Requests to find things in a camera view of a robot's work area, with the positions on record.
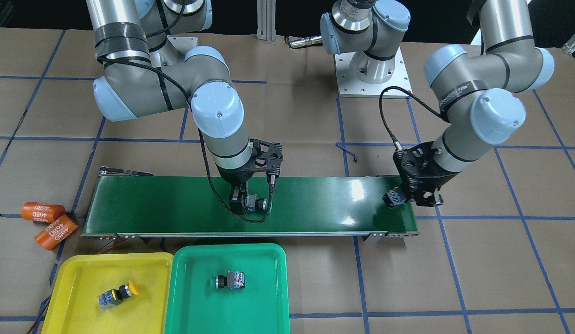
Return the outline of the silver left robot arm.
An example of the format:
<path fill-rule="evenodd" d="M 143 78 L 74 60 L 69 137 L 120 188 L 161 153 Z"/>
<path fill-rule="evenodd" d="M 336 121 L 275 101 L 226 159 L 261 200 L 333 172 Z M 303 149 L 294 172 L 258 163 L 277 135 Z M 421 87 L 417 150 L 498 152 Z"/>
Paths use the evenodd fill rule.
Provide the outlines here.
<path fill-rule="evenodd" d="M 514 94 L 539 88 L 553 74 L 553 56 L 534 44 L 526 1 L 472 0 L 467 19 L 482 31 L 483 53 L 470 56 L 452 44 L 426 61 L 425 78 L 439 103 L 432 113 L 448 127 L 435 141 L 408 149 L 390 135 L 402 183 L 383 195 L 387 207 L 442 205 L 444 184 L 523 125 L 525 107 Z M 329 54 L 355 54 L 357 79 L 383 84 L 409 23 L 409 10 L 395 0 L 337 0 L 322 15 L 320 33 Z"/>

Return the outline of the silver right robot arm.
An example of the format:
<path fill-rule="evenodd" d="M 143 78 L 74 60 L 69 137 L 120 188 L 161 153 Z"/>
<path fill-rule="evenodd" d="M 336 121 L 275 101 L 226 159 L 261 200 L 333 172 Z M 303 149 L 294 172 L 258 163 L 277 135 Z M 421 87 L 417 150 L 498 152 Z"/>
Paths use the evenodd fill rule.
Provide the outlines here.
<path fill-rule="evenodd" d="M 228 64 L 210 46 L 181 51 L 175 34 L 212 24 L 209 0 L 89 0 L 95 57 L 104 68 L 93 82 L 99 110 L 112 122 L 189 108 L 203 156 L 211 154 L 235 217 L 271 212 L 281 171 L 281 144 L 253 139 Z"/>

